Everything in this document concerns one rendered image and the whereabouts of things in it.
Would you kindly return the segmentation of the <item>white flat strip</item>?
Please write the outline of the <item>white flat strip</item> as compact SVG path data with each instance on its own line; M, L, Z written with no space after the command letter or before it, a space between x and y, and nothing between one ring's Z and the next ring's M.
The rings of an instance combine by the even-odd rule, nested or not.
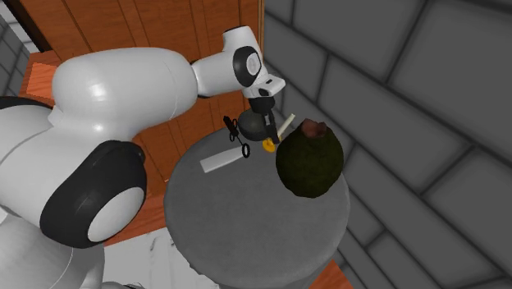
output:
M200 161L200 165L205 173L209 173L243 157L242 147L240 146L205 158Z

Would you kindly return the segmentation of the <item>white stick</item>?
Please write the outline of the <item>white stick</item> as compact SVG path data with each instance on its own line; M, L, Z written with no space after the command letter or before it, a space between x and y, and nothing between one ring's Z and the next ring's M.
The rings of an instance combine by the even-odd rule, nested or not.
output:
M277 130L277 136L279 139L281 139L283 133L285 132L286 128L294 121L295 114L291 113L288 118L281 124L281 126Z

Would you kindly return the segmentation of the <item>black scissors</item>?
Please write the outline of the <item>black scissors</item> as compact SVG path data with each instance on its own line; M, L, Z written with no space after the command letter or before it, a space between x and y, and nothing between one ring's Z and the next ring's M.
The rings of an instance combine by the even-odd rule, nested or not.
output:
M248 158L250 156L250 147L247 143L243 143L239 137L240 132L238 131L238 122L236 119L230 119L228 116L223 117L223 121L226 125L226 128L229 131L229 138L231 142L237 140L241 145L241 152L244 158Z

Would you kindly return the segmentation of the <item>dark green round ball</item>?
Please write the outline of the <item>dark green round ball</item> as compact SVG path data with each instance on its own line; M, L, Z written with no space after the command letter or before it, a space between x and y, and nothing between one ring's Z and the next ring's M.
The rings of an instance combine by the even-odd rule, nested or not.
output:
M278 146L278 176L294 195L315 199L341 176L344 150L325 122L304 119Z

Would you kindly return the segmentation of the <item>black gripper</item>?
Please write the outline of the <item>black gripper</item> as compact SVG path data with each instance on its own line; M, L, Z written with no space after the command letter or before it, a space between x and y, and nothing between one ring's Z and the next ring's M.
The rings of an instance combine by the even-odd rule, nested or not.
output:
M273 144L279 144L280 139L277 134L275 118L272 113L272 109L275 106L275 99L273 97L252 98L249 99L249 106L253 112L263 115L264 128L267 132L267 137L271 139Z

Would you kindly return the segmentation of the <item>round grey table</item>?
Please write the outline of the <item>round grey table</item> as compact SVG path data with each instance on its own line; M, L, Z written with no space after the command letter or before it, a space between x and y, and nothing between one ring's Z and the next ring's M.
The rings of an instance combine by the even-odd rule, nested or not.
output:
M316 199L298 197L260 144L250 145L249 158L203 171L201 160L238 146L223 128L181 157L164 197L171 238L193 268L225 287L305 289L345 233L346 181Z

